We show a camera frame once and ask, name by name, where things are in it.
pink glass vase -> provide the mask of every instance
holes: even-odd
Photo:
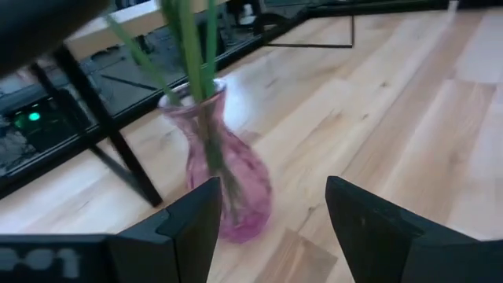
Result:
[[[182,130],[189,143],[187,187],[195,189],[212,175],[219,176],[223,195],[219,236],[228,241],[244,243],[257,236],[266,225],[271,213],[272,189],[266,166],[252,148],[225,125],[223,111],[226,85],[220,79],[215,80],[215,85],[216,94],[198,105],[170,106],[167,97],[163,96],[159,107]],[[181,85],[174,92],[189,94],[189,86]],[[207,164],[205,141],[201,138],[199,123],[201,113],[209,117],[207,120],[210,120],[211,132],[218,138],[223,169],[212,170]]]

black metal frame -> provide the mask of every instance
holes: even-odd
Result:
[[[223,55],[219,56],[217,58],[217,69],[223,70],[224,68],[230,66],[232,63],[240,60],[241,58],[254,52],[255,50],[263,46],[267,46],[272,40],[292,30],[294,27],[302,24],[304,21],[309,20],[310,18],[351,16],[354,19],[354,16],[364,14],[400,13],[432,9],[447,9],[448,5],[449,0],[398,0],[376,3],[360,3],[356,1],[355,4],[348,5],[325,3],[322,6],[306,7],[305,9],[301,10],[295,17],[287,20],[282,25],[266,31],[261,35],[257,35],[253,39],[250,39],[249,41],[244,42],[239,46],[235,46],[235,48],[233,48],[232,50],[229,50]],[[340,46],[330,45],[311,45],[303,47],[341,48]],[[74,65],[76,64],[75,60],[70,65],[68,65],[67,62],[68,58],[61,60],[63,57],[66,57],[68,55],[68,53],[66,55],[64,54],[66,52],[68,51],[58,50],[54,55],[57,55],[60,58],[60,67],[66,68],[67,70],[72,70],[72,72],[76,72],[76,66]],[[73,77],[73,79],[70,80],[72,81],[72,83],[81,84],[84,88],[87,88],[89,86],[88,83],[85,83],[86,80],[83,80],[82,77],[78,78],[76,75]],[[179,86],[185,81],[186,78],[179,79],[170,84],[169,87]],[[111,167],[111,169],[115,173],[121,176],[122,179],[133,185],[134,188],[139,188],[140,192],[145,189],[145,187],[148,188],[147,190],[149,192],[148,194],[144,194],[144,196],[151,202],[151,204],[155,205],[155,203],[162,201],[160,200],[160,197],[157,197],[158,193],[153,193],[155,189],[153,188],[153,186],[150,186],[151,182],[150,180],[148,180],[145,171],[141,168],[141,166],[139,166],[138,160],[136,160],[136,158],[134,158],[136,161],[129,160],[130,157],[134,157],[134,154],[131,152],[129,146],[127,146],[127,144],[123,141],[123,137],[119,132],[120,128],[125,127],[126,125],[134,122],[136,119],[139,119],[143,115],[155,109],[157,102],[162,95],[163,93],[161,90],[155,91],[149,97],[139,101],[134,105],[131,105],[130,107],[124,109],[114,116],[110,116],[108,113],[103,113],[105,108],[101,104],[101,101],[99,101],[99,98],[97,96],[94,96],[90,92],[89,97],[91,97],[92,101],[89,101],[88,97],[88,105],[101,105],[97,108],[90,107],[90,109],[94,111],[94,115],[97,116],[96,118],[100,120],[100,126],[95,125],[87,129],[86,134],[76,135],[75,137],[68,139],[64,144],[56,146],[52,151],[41,154],[40,156],[34,158],[29,164],[25,164],[24,166],[19,167],[17,170],[10,172],[7,176],[0,178],[0,198],[11,194],[22,186],[27,185],[29,182],[44,175],[46,172],[51,171],[55,167],[71,159],[73,156],[76,156],[77,154],[83,152],[84,150],[91,149],[94,154],[100,157],[108,166]],[[129,160],[127,162],[127,165],[130,169],[129,171],[126,171],[113,159],[102,155],[99,149],[95,149],[96,143],[98,143],[103,138],[111,136],[113,136],[112,143],[114,144],[114,146],[120,151],[120,153],[123,155],[123,158],[125,155],[126,159]],[[140,177],[131,177],[131,175],[135,176],[138,173]],[[138,179],[141,180],[140,183],[143,184],[143,186],[138,184]]]

black metal table leg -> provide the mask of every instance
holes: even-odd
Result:
[[[123,159],[129,171],[117,164],[111,157],[107,156],[96,145],[90,145],[94,154],[103,160],[110,168],[131,187],[139,192],[152,206],[163,202],[163,199],[156,191],[145,170],[134,155],[133,151],[121,135],[119,128],[115,125],[113,118],[102,104],[96,91],[91,86],[88,78],[79,67],[79,63],[72,56],[66,46],[62,46],[53,52],[57,65],[67,75],[68,80],[79,92],[82,100],[87,104],[90,111],[95,116],[100,127],[110,138],[110,142]]]

wooden floor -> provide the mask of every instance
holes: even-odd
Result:
[[[277,42],[345,43],[348,24],[310,20]],[[275,199],[260,237],[218,243],[209,282],[351,282],[328,175],[472,237],[503,237],[503,9],[356,24],[352,50],[265,47],[222,74],[226,122],[266,162]],[[179,198],[180,131],[152,112],[123,133],[166,204]],[[0,200],[0,233],[114,233],[155,211],[85,152]]]

green led light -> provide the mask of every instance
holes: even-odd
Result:
[[[37,112],[33,112],[32,114],[30,114],[28,116],[28,118],[30,121],[36,121],[36,120],[40,119],[40,114],[38,114]]]

